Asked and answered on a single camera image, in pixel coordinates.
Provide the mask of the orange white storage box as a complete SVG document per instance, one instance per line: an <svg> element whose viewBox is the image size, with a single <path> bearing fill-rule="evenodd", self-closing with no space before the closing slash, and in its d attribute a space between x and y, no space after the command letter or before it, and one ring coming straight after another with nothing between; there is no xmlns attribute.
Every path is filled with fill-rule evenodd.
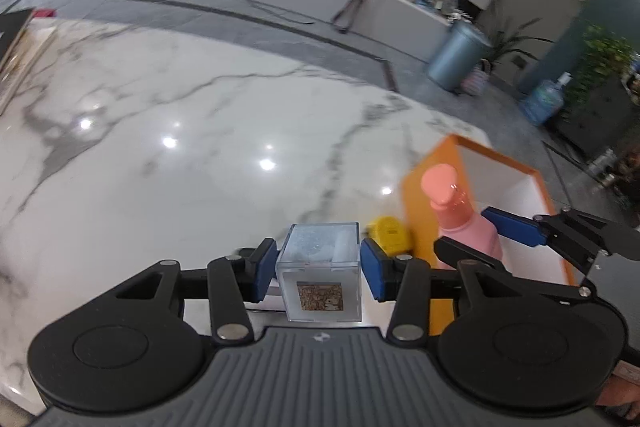
<svg viewBox="0 0 640 427"><path fill-rule="evenodd" d="M555 213L544 180L535 168L461 135L447 135L420 158L400 184L413 254L430 265L436 263L433 243L438 231L435 213L421 191L420 181L427 168L441 162L457 169L461 185L477 211L492 206L526 218ZM501 247L503 264L517 277L576 284L570 264L546 246L529 248L503 239Z"/></svg>

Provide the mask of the yellow tape measure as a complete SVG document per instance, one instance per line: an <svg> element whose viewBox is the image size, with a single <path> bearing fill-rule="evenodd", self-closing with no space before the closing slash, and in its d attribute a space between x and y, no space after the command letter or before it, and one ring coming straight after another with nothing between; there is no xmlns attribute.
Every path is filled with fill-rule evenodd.
<svg viewBox="0 0 640 427"><path fill-rule="evenodd" d="M373 239L388 257L409 254L412 251L409 231L393 216L382 216L371 221L367 225L366 235Z"/></svg>

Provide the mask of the striped gift bag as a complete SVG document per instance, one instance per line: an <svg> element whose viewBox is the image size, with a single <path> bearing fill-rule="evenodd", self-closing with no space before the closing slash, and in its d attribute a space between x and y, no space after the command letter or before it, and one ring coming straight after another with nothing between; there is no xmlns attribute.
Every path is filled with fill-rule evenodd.
<svg viewBox="0 0 640 427"><path fill-rule="evenodd" d="M491 64L482 58L471 74L462 81L460 89L471 96L481 96L486 89L491 73Z"/></svg>

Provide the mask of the blue water jug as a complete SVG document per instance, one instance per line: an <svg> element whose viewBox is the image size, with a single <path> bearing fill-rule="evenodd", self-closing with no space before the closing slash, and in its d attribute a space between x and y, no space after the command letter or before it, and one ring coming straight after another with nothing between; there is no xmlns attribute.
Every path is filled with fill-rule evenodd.
<svg viewBox="0 0 640 427"><path fill-rule="evenodd" d="M564 105L564 88L572 80L569 72L557 80L545 79L520 102L520 109L527 120L540 127Z"/></svg>

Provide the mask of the grey metal trash bin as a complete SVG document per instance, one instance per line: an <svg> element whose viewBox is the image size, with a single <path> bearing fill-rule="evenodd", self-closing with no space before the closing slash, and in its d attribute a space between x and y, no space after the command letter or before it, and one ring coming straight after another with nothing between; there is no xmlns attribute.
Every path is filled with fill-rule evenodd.
<svg viewBox="0 0 640 427"><path fill-rule="evenodd" d="M491 49L483 31L469 22L457 20L447 39L427 62L426 77L439 88L456 92Z"/></svg>

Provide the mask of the green potted plant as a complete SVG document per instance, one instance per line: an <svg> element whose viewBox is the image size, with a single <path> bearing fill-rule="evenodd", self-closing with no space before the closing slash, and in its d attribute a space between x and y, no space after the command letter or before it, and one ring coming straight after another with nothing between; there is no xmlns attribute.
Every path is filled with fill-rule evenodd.
<svg viewBox="0 0 640 427"><path fill-rule="evenodd" d="M627 72L634 47L624 38L602 26L589 25L582 34L584 50L564 90L562 121L576 117L594 91L608 80L620 79Z"/></svg>

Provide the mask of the clear acrylic cube box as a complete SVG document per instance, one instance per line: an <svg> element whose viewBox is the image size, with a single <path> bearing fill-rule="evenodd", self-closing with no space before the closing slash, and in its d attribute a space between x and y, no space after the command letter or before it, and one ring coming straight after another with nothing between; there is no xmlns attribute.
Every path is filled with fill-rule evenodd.
<svg viewBox="0 0 640 427"><path fill-rule="evenodd" d="M359 225L292 225L276 263L288 321L361 320Z"/></svg>

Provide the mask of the pink pump bottle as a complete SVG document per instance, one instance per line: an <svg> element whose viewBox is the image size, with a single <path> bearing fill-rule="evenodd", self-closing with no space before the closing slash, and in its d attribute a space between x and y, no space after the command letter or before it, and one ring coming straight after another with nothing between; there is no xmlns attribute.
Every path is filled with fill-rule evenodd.
<svg viewBox="0 0 640 427"><path fill-rule="evenodd" d="M495 225L474 210L454 166L437 164L426 169L421 178L421 190L435 213L438 236L450 237L491 258L502 260Z"/></svg>

